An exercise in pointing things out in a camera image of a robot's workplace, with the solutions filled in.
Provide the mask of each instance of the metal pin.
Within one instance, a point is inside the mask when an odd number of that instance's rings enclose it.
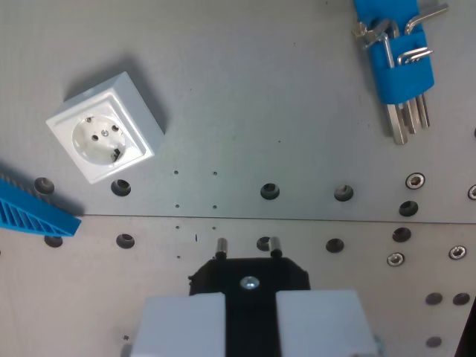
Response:
[[[393,61],[392,49],[390,47],[390,39],[388,38],[388,35],[386,33],[382,34],[379,41],[383,42],[388,67],[394,68],[395,62]],[[395,141],[395,144],[397,145],[405,144],[408,139],[400,107],[393,104],[387,104],[387,113],[392,127],[393,141]]]
[[[421,14],[413,17],[412,19],[410,19],[409,22],[407,22],[405,26],[405,35],[411,34],[415,26],[421,24],[426,20],[434,18],[435,16],[445,13],[446,11],[448,11],[448,9],[449,7],[447,4],[442,4],[440,6],[423,11]],[[426,99],[424,94],[421,94],[416,97],[416,107],[419,112],[422,128],[428,128],[430,126],[430,120],[428,119],[428,110],[426,108]]]
[[[433,51],[423,51],[418,54],[414,54],[410,58],[405,60],[405,63],[412,63],[419,61],[420,59],[429,56]],[[419,113],[420,123],[423,129],[430,127],[430,120],[428,119],[428,110],[426,109],[425,95],[421,94],[411,100],[412,109]]]
[[[433,51],[428,51],[427,47],[421,47],[415,50],[407,51],[398,56],[396,63],[398,65],[402,65],[403,60],[405,60],[405,64],[407,64],[409,62],[413,62],[414,60],[419,60],[420,58],[426,57],[432,52]],[[421,124],[420,122],[418,104],[416,101],[416,98],[414,98],[403,103],[403,113],[407,120],[408,131],[411,134],[415,134],[417,132],[417,127],[419,125],[427,127],[425,124]]]
[[[448,5],[443,4],[443,5],[428,9],[426,11],[423,11],[419,15],[416,15],[415,17],[410,19],[409,22],[407,22],[405,26],[405,35],[409,35],[414,30],[415,26],[421,24],[422,22],[426,20],[432,19],[437,15],[445,13],[446,11],[448,11]]]
[[[281,258],[283,256],[283,250],[281,249],[281,243],[278,237],[271,237],[269,239],[269,250],[273,258]]]
[[[228,241],[225,238],[218,238],[216,242],[216,259],[226,259],[228,254]]]

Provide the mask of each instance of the mounting hole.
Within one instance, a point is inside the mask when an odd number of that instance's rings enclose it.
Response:
[[[354,196],[354,189],[348,184],[337,186],[334,190],[334,198],[340,202],[349,201]]]
[[[462,245],[456,245],[455,247],[451,248],[448,252],[448,255],[453,260],[463,259],[466,256],[466,248]]]
[[[339,253],[344,249],[344,242],[339,238],[332,238],[326,243],[326,250],[329,253]]]
[[[405,255],[402,253],[392,253],[387,257],[387,264],[389,266],[401,266],[405,261]]]
[[[433,336],[426,340],[426,347],[435,348],[441,346],[441,337]]]
[[[127,196],[131,193],[131,185],[124,180],[116,180],[111,184],[111,191],[119,197]]]
[[[34,183],[35,190],[41,193],[42,195],[51,195],[54,191],[53,182],[46,177],[39,177],[35,180]]]
[[[456,306],[466,305],[470,299],[471,298],[468,294],[466,294],[465,292],[461,292],[460,294],[456,294],[453,297],[453,304]]]
[[[130,249],[134,246],[135,241],[132,236],[128,234],[119,234],[118,238],[116,238],[116,243],[122,248],[122,249]]]
[[[472,185],[468,190],[468,197],[472,201],[476,201],[476,184]]]
[[[438,305],[443,301],[443,295],[441,295],[439,292],[432,292],[431,294],[428,294],[425,298],[425,302],[428,305]]]
[[[269,251],[269,237],[261,237],[256,242],[256,247],[261,251]]]
[[[415,201],[406,201],[400,205],[399,213],[404,217],[412,217],[418,212],[418,204]]]
[[[276,199],[280,195],[280,188],[277,184],[265,184],[261,187],[261,197],[264,199]]]
[[[423,186],[424,184],[425,184],[425,177],[422,173],[412,173],[405,180],[405,185],[410,190],[416,190],[418,188],[421,188],[421,186]]]
[[[408,228],[397,228],[392,235],[392,238],[397,243],[403,243],[409,240],[411,237],[411,231]]]
[[[58,248],[62,245],[62,237],[45,236],[45,243],[52,248]]]

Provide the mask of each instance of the white wall socket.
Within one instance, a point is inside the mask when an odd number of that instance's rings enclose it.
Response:
[[[153,157],[164,140],[126,72],[65,101],[46,123],[91,184]]]

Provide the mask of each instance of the metal plate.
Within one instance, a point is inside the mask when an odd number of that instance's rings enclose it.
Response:
[[[408,220],[476,222],[476,7],[448,3],[425,25],[431,128],[398,147],[350,34],[351,1],[3,0],[1,170],[50,178],[54,202],[74,213],[398,221],[411,199],[419,212]],[[45,120],[121,71],[165,142],[153,160],[90,185]],[[412,191],[415,172],[427,182]],[[129,196],[112,194],[116,178]],[[272,202],[260,197],[269,182],[281,192]],[[341,184],[354,188],[350,202],[334,200]]]
[[[265,257],[256,247],[263,236],[280,238],[313,289],[356,289],[390,357],[453,356],[476,295],[476,227],[406,226],[412,237],[397,243],[396,223],[88,216],[59,248],[2,231],[0,356],[119,356],[134,341],[144,300],[186,295],[187,276],[213,256],[217,238],[226,237],[230,257]],[[122,233],[134,237],[133,248],[116,245]],[[325,249],[332,238],[344,241],[341,253]],[[468,255],[449,259],[454,245]],[[405,262],[394,268],[386,260],[396,251]],[[432,292],[443,295],[441,304],[425,304]],[[471,302],[455,306],[460,292]],[[425,346],[432,336],[440,347]]]

